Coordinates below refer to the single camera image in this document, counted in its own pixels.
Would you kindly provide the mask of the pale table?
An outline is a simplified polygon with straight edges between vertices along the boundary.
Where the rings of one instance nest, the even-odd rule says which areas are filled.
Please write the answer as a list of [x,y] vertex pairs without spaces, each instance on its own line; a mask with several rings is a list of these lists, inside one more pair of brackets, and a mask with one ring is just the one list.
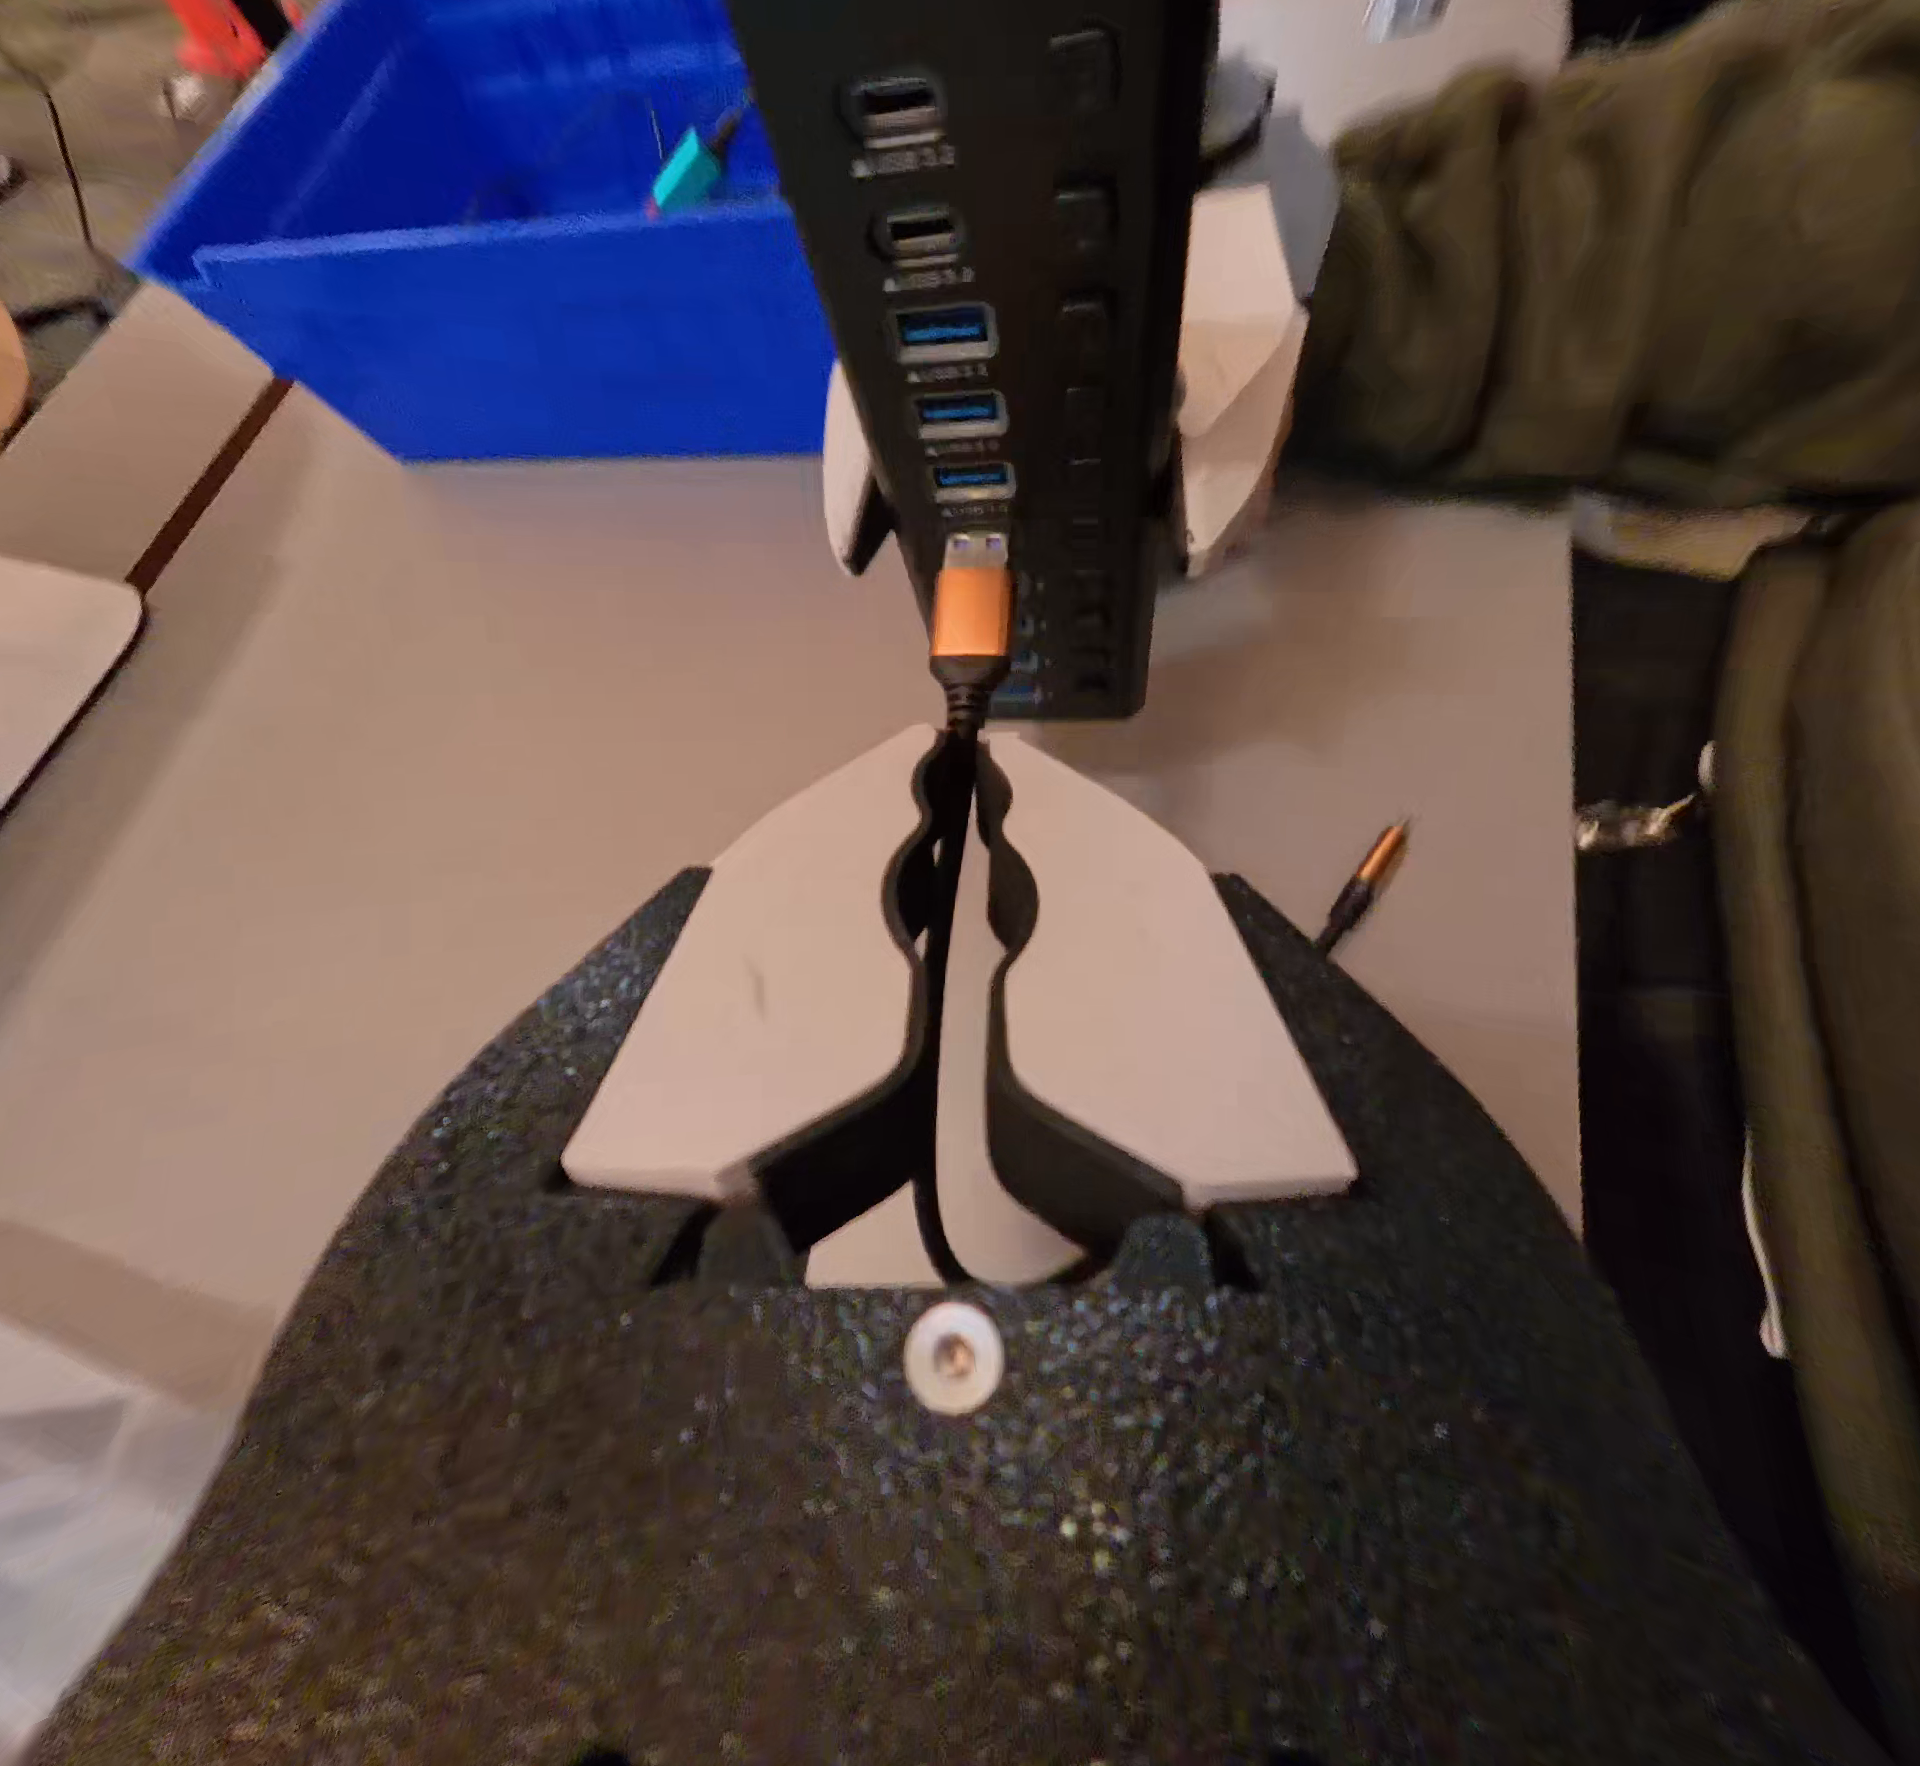
[[1363,35],[1366,4],[1221,0],[1223,54],[1276,72],[1333,166],[1345,142],[1364,148],[1378,130],[1501,122],[1570,47],[1568,0],[1453,0],[1431,32],[1382,47]]

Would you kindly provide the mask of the grey desk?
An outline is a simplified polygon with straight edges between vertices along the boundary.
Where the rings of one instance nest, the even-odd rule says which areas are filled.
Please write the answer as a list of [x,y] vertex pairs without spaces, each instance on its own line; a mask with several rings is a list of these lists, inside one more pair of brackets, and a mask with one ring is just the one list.
[[148,592],[290,385],[143,287],[2,457],[2,553]]
[[[4,819],[4,1320],[232,1400],[347,1205],[682,866],[930,718],[807,462],[406,471],[275,409]],[[1289,466],[1166,594],[1130,721],[1042,733],[1342,962],[1580,1214],[1567,515]]]

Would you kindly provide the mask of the beige rounded board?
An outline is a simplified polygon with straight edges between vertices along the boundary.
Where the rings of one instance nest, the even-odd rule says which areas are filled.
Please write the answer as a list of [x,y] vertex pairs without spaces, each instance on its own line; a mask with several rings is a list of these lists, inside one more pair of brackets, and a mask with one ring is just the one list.
[[32,784],[147,622],[124,582],[2,557],[2,809]]

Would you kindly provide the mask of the person's right forearm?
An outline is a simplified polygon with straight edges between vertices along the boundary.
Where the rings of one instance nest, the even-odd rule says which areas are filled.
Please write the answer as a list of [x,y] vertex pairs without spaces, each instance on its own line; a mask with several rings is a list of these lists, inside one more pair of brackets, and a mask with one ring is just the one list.
[[1682,511],[1917,479],[1917,0],[1725,0],[1345,142],[1287,454]]

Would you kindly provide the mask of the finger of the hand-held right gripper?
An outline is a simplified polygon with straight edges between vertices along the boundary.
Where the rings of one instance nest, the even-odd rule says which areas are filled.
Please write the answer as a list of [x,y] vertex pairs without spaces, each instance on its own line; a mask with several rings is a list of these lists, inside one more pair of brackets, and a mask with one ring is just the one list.
[[821,511],[829,552],[846,577],[862,577],[883,549],[899,542],[899,518],[840,362],[831,364],[824,406]]
[[1306,338],[1267,191],[1204,191],[1188,228],[1179,335],[1182,575],[1210,575],[1265,516]]

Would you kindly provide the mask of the clear plastic bag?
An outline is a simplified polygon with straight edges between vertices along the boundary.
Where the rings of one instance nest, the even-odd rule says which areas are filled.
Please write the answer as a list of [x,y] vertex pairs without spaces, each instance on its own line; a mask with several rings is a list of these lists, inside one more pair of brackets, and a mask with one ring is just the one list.
[[273,1325],[157,1376],[2,1325],[2,1759],[25,1761],[227,1453]]

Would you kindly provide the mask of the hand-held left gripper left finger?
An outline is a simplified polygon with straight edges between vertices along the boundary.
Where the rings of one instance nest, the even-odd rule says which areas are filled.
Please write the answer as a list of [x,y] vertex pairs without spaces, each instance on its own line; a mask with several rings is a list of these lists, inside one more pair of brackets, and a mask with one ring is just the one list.
[[751,1207],[811,1249],[935,1151],[961,754],[910,726],[758,818],[563,1147],[577,1187]]

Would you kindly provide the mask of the blue plastic bin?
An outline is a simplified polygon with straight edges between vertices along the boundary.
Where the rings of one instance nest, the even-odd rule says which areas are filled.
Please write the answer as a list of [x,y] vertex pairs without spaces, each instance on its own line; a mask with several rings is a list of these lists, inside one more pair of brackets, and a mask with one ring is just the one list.
[[323,0],[139,276],[405,462],[815,452],[833,346],[722,0]]

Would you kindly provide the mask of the person's green jacket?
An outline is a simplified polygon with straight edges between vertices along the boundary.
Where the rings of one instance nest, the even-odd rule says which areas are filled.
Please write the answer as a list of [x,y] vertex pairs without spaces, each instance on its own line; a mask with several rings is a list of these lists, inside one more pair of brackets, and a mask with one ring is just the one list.
[[1915,500],[1754,555],[1713,744],[1766,1333],[1894,1749],[1915,1761]]

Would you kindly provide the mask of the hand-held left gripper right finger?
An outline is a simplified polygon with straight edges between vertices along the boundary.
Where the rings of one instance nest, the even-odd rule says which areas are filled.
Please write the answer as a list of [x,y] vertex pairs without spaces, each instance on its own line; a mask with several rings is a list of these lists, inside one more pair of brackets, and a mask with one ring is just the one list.
[[1336,1199],[1356,1156],[1212,872],[1155,818],[991,733],[975,811],[995,1177],[1079,1249],[1172,1214]]

